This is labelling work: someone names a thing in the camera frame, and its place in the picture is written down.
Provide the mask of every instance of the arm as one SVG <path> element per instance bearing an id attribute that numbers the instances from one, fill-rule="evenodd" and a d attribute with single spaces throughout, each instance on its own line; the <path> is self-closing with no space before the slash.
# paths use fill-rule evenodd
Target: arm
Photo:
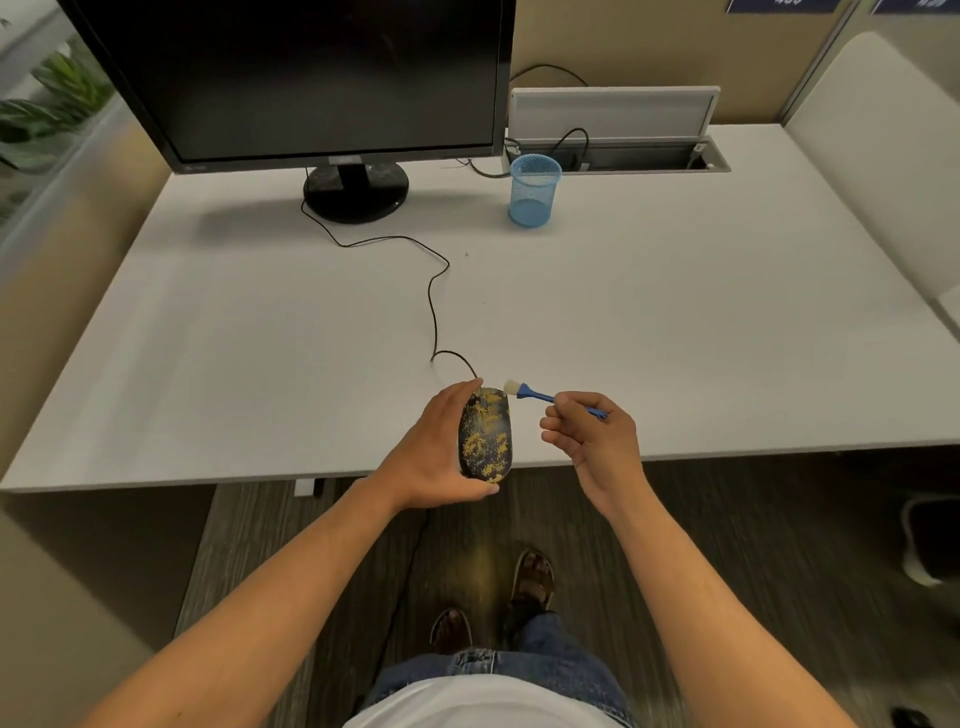
<path id="1" fill-rule="evenodd" d="M 600 422 L 584 406 L 611 414 Z M 561 393 L 540 426 L 543 440 L 570 456 L 623 546 L 698 725 L 855 728 L 667 513 L 643 473 L 626 412 L 601 395 Z"/>
<path id="2" fill-rule="evenodd" d="M 462 477 L 457 463 L 460 414 L 480 383 L 434 397 L 370 477 L 104 698 L 81 728 L 259 725 L 396 513 L 496 492 Z"/>

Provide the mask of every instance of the blue brush handle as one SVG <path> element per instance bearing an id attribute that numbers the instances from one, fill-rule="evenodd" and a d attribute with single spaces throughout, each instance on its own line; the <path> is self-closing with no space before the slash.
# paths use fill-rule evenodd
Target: blue brush handle
<path id="1" fill-rule="evenodd" d="M 526 384 L 521 384 L 520 388 L 516 391 L 516 398 L 518 400 L 526 400 L 528 398 L 534 398 L 535 400 L 548 401 L 551 404 L 553 403 L 553 398 L 550 395 L 542 395 L 540 392 L 534 392 Z M 587 412 L 593 415 L 597 420 L 606 420 L 607 413 L 602 409 L 597 409 L 596 407 L 588 407 Z"/>

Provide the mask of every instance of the forearm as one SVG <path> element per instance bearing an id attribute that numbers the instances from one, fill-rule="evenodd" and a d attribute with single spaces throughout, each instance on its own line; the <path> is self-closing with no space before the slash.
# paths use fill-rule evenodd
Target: forearm
<path id="1" fill-rule="evenodd" d="M 259 725 L 393 513 L 371 480 L 357 482 L 108 695 L 82 728 Z"/>
<path id="2" fill-rule="evenodd" d="M 853 728 L 833 698 L 751 616 L 639 479 L 612 523 L 670 665 L 703 728 Z"/>

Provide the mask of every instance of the white t-shirt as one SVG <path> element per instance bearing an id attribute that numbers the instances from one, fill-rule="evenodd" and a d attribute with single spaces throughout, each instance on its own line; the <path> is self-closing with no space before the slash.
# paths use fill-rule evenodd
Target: white t-shirt
<path id="1" fill-rule="evenodd" d="M 622 728 L 603 711 L 504 675 L 421 680 L 344 728 Z"/>

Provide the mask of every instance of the left hand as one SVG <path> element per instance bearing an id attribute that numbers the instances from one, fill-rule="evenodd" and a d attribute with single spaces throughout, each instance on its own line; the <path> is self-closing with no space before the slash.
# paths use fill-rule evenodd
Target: left hand
<path id="1" fill-rule="evenodd" d="M 368 478 L 395 512 L 480 500 L 500 490 L 495 484 L 460 473 L 457 431 L 470 395 L 483 379 L 462 381 L 442 390 L 379 468 Z"/>

